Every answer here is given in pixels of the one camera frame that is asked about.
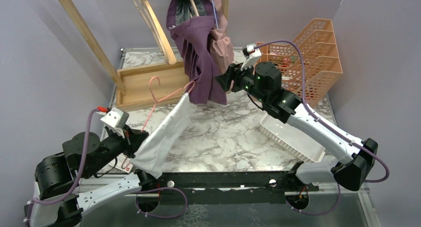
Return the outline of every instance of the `white plastic basket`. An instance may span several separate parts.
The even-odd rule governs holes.
[[[314,139],[268,114],[260,120],[260,131],[301,161],[319,162],[325,155],[325,148]]]

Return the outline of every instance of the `marble tabletop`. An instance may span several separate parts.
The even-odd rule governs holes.
[[[161,52],[127,52],[123,69],[163,61]],[[234,62],[242,61],[241,51],[235,51]],[[157,107],[145,130],[153,132],[174,106]],[[265,113],[256,108],[245,92],[228,94],[226,106],[211,101],[207,105],[190,106],[192,123],[174,143],[163,166],[164,172],[289,170],[298,161],[259,131]],[[141,129],[150,110],[128,112],[127,124]],[[315,110],[334,123],[326,97]],[[107,165],[100,173],[110,168]],[[110,173],[120,172],[114,169]]]

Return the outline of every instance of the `black cable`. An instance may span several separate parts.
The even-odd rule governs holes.
[[[103,177],[105,174],[108,174],[108,173],[109,173],[112,169],[116,168],[116,166],[117,166],[117,158],[115,158],[114,160],[115,160],[115,163],[114,163],[113,168],[111,168],[111,169],[109,169],[108,171],[106,171],[106,172],[102,173],[100,176],[98,176],[98,173],[95,173],[93,176],[94,176],[95,178],[101,178],[101,177]]]
[[[256,106],[258,107],[260,110],[263,110],[263,107],[260,107],[259,105],[256,104],[256,102],[254,102],[254,100],[251,98],[251,96],[249,95],[249,93],[247,93],[247,96],[249,97],[250,101]]]

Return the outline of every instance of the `white cloth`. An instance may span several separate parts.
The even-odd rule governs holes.
[[[174,142],[191,123],[190,99],[185,93],[158,128],[147,137],[130,162],[155,178],[162,175],[162,166]]]

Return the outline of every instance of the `stacked baskets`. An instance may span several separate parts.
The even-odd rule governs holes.
[[[293,42],[303,55],[306,100],[314,108],[342,75],[332,21],[313,19]],[[294,47],[271,44],[260,50],[259,62],[273,62],[282,71],[282,87],[301,96],[301,63]]]

